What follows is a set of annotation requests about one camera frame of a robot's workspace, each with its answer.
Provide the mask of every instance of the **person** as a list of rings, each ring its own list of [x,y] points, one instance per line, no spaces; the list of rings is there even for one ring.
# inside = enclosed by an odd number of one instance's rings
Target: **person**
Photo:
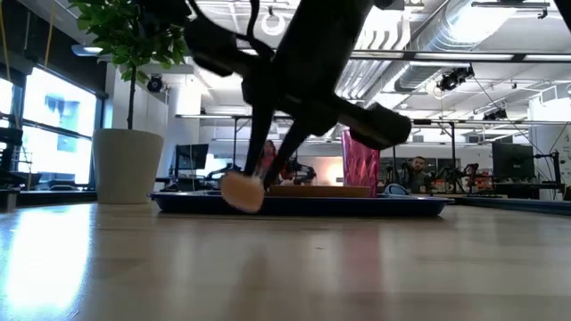
[[[428,174],[424,172],[425,165],[426,159],[422,156],[410,160],[406,164],[406,169],[401,171],[401,185],[412,193],[427,193],[431,185]]]
[[[269,166],[271,166],[271,162],[277,156],[277,149],[276,145],[270,139],[264,143],[264,147],[261,150],[261,156],[258,160],[258,164],[256,164],[256,171],[255,175],[258,177],[263,177],[269,170]]]
[[[276,156],[277,156],[276,145],[272,140],[269,139],[266,141],[266,143],[264,143],[264,147],[261,152],[261,157],[258,160],[258,164],[256,164],[256,171],[254,172],[254,174],[257,177],[264,177],[268,172],[269,167],[271,166],[271,163],[272,161],[274,161]],[[284,167],[284,169],[280,172],[280,175],[277,177],[275,184],[279,185],[281,183],[280,178],[291,179],[290,177],[292,176],[293,174],[289,173],[286,167]]]

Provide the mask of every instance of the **blue tray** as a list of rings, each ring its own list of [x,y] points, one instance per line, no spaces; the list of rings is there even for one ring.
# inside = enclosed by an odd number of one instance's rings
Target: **blue tray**
[[[243,213],[226,203],[219,192],[152,193],[161,210],[188,214]],[[258,215],[436,217],[451,200],[436,197],[381,195],[376,199],[268,196]]]

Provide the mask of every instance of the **round sponge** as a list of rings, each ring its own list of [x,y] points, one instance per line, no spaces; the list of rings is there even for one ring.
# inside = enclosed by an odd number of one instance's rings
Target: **round sponge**
[[[228,204],[248,213],[255,213],[264,203],[264,186],[258,177],[228,173],[220,180],[222,198]]]

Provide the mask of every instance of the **pink plastic bag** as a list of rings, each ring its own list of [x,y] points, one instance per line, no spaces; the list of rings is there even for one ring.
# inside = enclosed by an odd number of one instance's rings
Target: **pink plastic bag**
[[[378,169],[380,152],[353,140],[349,130],[344,130],[343,175],[346,186],[368,186],[371,197],[377,197]]]

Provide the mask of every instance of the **man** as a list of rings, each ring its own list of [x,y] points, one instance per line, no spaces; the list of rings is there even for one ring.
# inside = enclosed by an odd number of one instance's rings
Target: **man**
[[[428,174],[425,169],[426,160],[422,156],[417,156],[406,164],[406,169],[401,172],[401,184],[412,193],[427,193],[430,189]]]

